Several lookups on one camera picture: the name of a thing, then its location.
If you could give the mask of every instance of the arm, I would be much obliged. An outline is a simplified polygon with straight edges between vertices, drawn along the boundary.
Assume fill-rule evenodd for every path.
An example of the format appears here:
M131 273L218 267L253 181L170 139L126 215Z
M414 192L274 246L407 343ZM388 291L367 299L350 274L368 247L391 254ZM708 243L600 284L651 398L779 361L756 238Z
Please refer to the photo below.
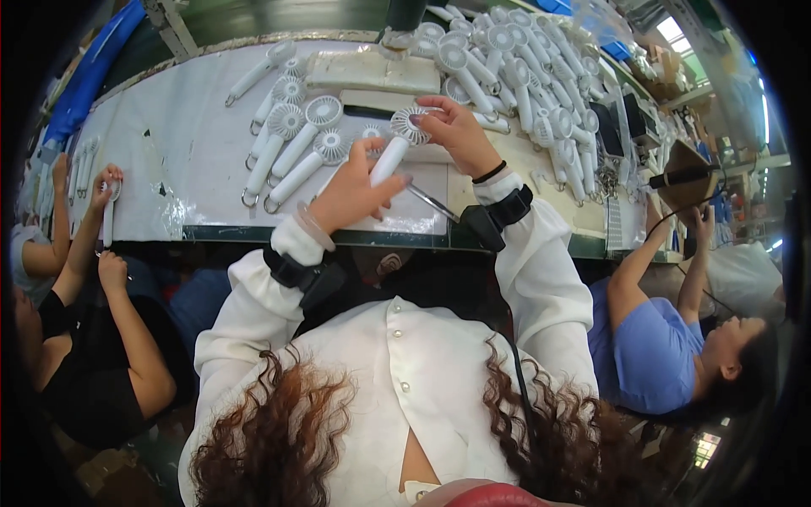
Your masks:
M104 219L104 207L109 199L110 190L102 191L101 184L112 182L113 179L122 179L121 169L109 164L93 181L93 195L90 205L84 214L79 231L67 253L67 262L54 283L53 291L62 300L65 306L70 305L79 294L87 274L88 266L93 258L93 251L99 237L99 228Z
M67 224L65 206L65 178L67 155L62 153L54 165L54 240L50 245L33 241L23 244L23 269L32 278L52 278L59 275L67 260L71 246L71 232Z
M679 291L679 299L676 310L684 319L685 324L698 322L698 309L702 303L702 292L707 276L707 265L710 262L710 239L714 229L715 213L712 206L706 206L707 220L703 221L698 209L694 209L696 215L696 255L693 262L684 276Z
M611 330L616 331L622 321L640 304L648 301L648 297L639 288L639 281L654 259L656 251L667 239L669 231L667 224L662 222L661 216L648 196L648 238L641 247L632 251L622 260L620 267L611 275L606 287L608 302L608 316L611 320Z
M127 263L110 251L99 258L99 280L130 363L132 390L144 419L166 408L176 387L163 354L127 294Z

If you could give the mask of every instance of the hand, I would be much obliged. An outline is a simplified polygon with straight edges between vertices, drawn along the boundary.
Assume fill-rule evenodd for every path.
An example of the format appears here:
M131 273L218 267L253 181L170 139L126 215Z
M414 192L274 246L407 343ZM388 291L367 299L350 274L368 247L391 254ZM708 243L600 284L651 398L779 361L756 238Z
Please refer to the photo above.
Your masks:
M420 97L417 103L423 107L442 108L415 118L418 118L418 126L431 134L429 142L448 150L463 174L473 179L481 178L499 166L501 155L465 106L439 95Z
M110 188L110 184L112 184L114 180L124 181L124 173L117 165L107 164L107 166L96 175L96 179L93 180L89 209L97 212L104 209L110 195L113 193L113 189ZM107 183L106 190L101 190L102 183Z
M127 288L127 263L124 259L105 250L99 257L99 281L105 294Z
M65 193L65 186L67 182L67 154L59 153L59 158L56 159L54 170L51 174L54 179L54 191L58 194Z
M356 140L350 150L350 159L310 205L310 214L325 233L332 234L370 215L383 220L380 206L391 208L391 198L410 183L410 176L395 174L372 188L369 173L377 161L368 160L366 151L380 148L383 143L380 137Z
M696 243L699 247L707 248L712 242L712 234L715 232L715 208L704 204L702 211L706 215L706 221L702 220L702 212L698 211L698 208L693 208L693 215L696 217Z

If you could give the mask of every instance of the window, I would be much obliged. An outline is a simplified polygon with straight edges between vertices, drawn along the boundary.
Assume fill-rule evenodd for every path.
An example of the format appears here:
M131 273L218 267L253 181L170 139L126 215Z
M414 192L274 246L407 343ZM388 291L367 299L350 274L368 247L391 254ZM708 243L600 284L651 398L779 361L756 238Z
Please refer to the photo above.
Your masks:
M720 436L711 435L710 433L702 434L702 438L698 441L698 449L696 449L695 464L698 468L702 470L706 468L720 443Z

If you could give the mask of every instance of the woman's left hand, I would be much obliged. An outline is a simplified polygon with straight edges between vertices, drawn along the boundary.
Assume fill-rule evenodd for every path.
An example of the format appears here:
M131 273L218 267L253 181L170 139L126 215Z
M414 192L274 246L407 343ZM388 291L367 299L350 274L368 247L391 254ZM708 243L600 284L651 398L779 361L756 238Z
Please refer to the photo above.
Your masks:
M380 207L391 208L392 197L410 183L409 176L395 174L377 187L371 186L369 173L377 160L368 160L366 152L382 147L383 143L380 137L356 140L350 159L310 205L310 214L325 233L332 234L369 216L382 220Z

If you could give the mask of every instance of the workbench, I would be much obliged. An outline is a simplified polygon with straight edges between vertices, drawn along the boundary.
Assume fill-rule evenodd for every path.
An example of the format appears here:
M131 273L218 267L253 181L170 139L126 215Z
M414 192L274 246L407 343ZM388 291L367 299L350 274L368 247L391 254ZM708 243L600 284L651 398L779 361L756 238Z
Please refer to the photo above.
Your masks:
M385 14L385 5L378 6L378 2L319 3L319 8L334 9L335 12L325 16L308 12L310 27L313 19L320 19L333 25L336 22L344 26L358 25L352 28L374 25L375 31L330 27L268 34L274 28L282 28L279 26L281 23L286 25L286 29L301 27L305 19L291 16L289 9L301 11L310 8L309 4L304 6L301 2L277 0L268 2L259 13L255 11L258 7L241 2L214 2L206 11L201 4L208 3L194 2L195 11L189 7L183 13L192 35L204 48L204 56L176 64L168 50L161 48L162 43L157 35L150 35L139 28L111 69L101 90L100 100L80 134L79 142L89 139L91 135L102 138L94 171L100 170L108 161L121 165L125 170L126 181L116 204L116 241L266 241L272 228L285 216L285 210L270 216L261 208L261 199L267 193L267 187L260 197L259 207L253 210L247 210L239 203L239 194L248 175L243 161L253 142L253 137L247 131L248 123L275 78L272 75L265 78L263 86L257 85L249 90L229 110L222 104L227 89L259 61L268 44L278 37L293 36L301 41L299 48L323 44L323 39L341 41L329 44L357 47L374 41L377 30L382 28ZM506 1L492 3L514 6ZM245 22L248 11L255 18L253 24ZM230 17L233 23L226 23L223 16ZM228 26L231 31L212 32L211 23L215 18L218 27ZM145 39L149 39L154 49L150 54L144 52L144 47L149 47ZM619 79L625 80L625 77L618 73ZM509 121L513 132L520 131L515 118ZM151 132L155 151L161 154L161 166L169 175L168 198L161 195L160 188L154 187L155 170L148 170L149 162L144 158L143 133L147 128ZM542 184L538 188L530 172L538 167L549 169L551 162L547 152L535 152L525 136L488 132L488 137L511 168L530 185L535 195L552 204L572 226L570 253L580 258L605 258L603 205L586 201L582 207L578 207L570 191L560 192L555 185L549 184ZM308 190L304 193L315 194L328 177L322 174L326 169L329 168L319 170L320 177L314 177L306 184ZM470 179L459 174L452 166L404 164L402 169L414 175L415 184L446 203L457 214L461 214L466 205L474 204ZM294 206L298 196L297 191L286 207ZM171 199L172 203L167 203L167 199ZM620 194L620 201L623 199L627 201L627 196ZM86 203L82 200L75 202L70 211L72 221L81 216L84 207ZM398 196L386 217L382 224L372 223L374 221L369 219L352 230L337 231L334 235L336 243L454 249L478 247L469 231L448 223L411 194ZM662 252L657 260L672 262L677 260L676 257L672 252L668 255Z

